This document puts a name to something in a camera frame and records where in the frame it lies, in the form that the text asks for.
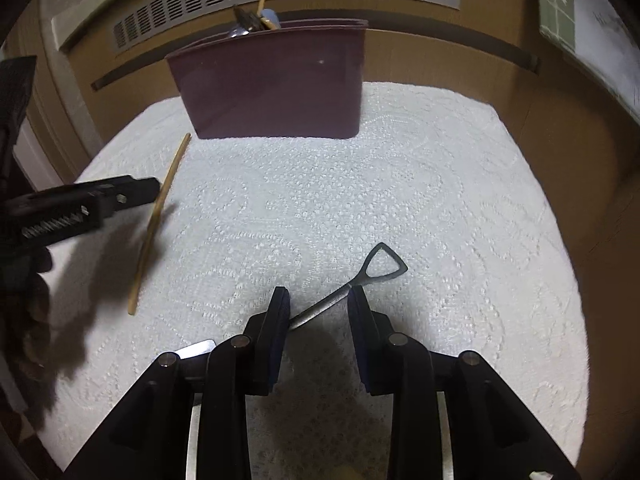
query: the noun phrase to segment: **purple plastic bin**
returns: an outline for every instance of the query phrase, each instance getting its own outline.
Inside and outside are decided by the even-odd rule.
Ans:
[[[201,139],[358,133],[364,20],[296,20],[199,40],[166,60]]]

